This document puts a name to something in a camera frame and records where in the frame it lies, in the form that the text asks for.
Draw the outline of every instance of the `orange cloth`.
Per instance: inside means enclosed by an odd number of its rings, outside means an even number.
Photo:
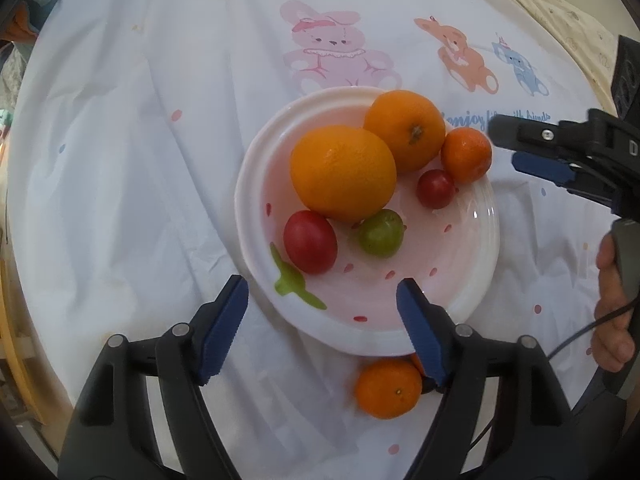
[[[38,35],[29,27],[29,11],[27,5],[21,3],[15,11],[14,18],[9,22],[7,30],[0,34],[0,40],[16,41],[17,43],[36,42]]]

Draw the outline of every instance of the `human hand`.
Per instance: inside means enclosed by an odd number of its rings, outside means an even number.
[[[600,269],[598,286],[600,301],[596,305],[596,319],[625,306],[629,300],[622,289],[622,280],[616,267],[616,248],[611,234],[607,234],[600,243],[596,265]],[[635,345],[626,328],[629,326],[632,311],[625,312],[596,327],[591,338],[593,357],[605,370],[619,372],[624,363],[634,355]]]

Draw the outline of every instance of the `orange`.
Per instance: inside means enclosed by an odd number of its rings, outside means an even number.
[[[367,366],[356,382],[360,408],[376,418],[395,418],[411,410],[420,398],[420,372],[404,359],[385,358]]]
[[[418,368],[418,371],[420,372],[421,375],[424,375],[426,377],[426,373],[424,373],[424,367],[422,366],[422,363],[420,362],[420,359],[418,359],[418,354],[411,354],[409,356],[409,359],[411,359],[412,364]]]
[[[491,143],[474,128],[456,128],[447,134],[440,153],[442,167],[460,184],[471,184],[491,166]]]
[[[350,126],[307,132],[289,159],[302,203],[328,218],[359,222],[380,211],[396,188],[396,165],[377,136]]]
[[[438,155],[444,142],[444,119],[426,97],[392,90],[376,98],[364,117],[394,154],[398,173],[417,171]]]

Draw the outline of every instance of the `cartoon animal print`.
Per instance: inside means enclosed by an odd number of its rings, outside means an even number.
[[[482,55],[468,46],[462,32],[449,25],[440,25],[433,16],[428,20],[416,18],[414,22],[442,42],[438,56],[453,79],[470,92],[474,92],[476,86],[484,88],[489,94],[498,91],[498,79],[484,66]]]
[[[384,52],[365,49],[364,34],[353,26],[357,12],[336,10],[320,14],[297,0],[284,3],[280,15],[292,25],[291,37],[300,47],[284,62],[295,70],[293,81],[302,93],[313,87],[383,86],[400,88],[402,79]]]
[[[516,75],[520,86],[530,95],[535,94],[535,92],[545,96],[549,95],[549,90],[544,83],[536,77],[535,72],[533,72],[531,63],[527,61],[524,56],[511,50],[502,37],[499,38],[499,41],[500,43],[492,43],[495,55],[503,62],[513,65],[513,73]]]

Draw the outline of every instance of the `pink hat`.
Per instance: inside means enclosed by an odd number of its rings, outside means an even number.
[[[307,30],[314,27],[335,27],[335,22],[331,20],[314,20],[312,18],[302,18],[297,25],[295,25],[291,31],[299,32],[300,30]]]

